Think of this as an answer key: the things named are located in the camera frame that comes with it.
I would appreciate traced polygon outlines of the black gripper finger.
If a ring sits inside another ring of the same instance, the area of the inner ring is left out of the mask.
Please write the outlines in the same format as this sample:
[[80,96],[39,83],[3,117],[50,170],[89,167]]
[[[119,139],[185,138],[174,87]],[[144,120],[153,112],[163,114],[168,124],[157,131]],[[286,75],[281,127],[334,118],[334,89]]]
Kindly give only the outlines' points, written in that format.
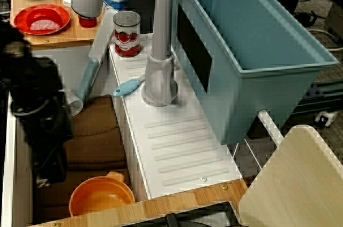
[[37,187],[49,187],[66,179],[67,160],[64,151],[58,151],[46,158],[34,155],[34,173]]

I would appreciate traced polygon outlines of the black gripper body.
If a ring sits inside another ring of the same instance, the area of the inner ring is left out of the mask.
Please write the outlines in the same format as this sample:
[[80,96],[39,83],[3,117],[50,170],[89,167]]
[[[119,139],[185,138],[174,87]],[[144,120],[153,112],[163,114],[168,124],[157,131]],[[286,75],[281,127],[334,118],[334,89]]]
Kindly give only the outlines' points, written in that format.
[[50,157],[73,138],[72,115],[64,94],[56,94],[34,109],[19,107],[13,101],[11,111],[24,129],[26,143],[38,158]]

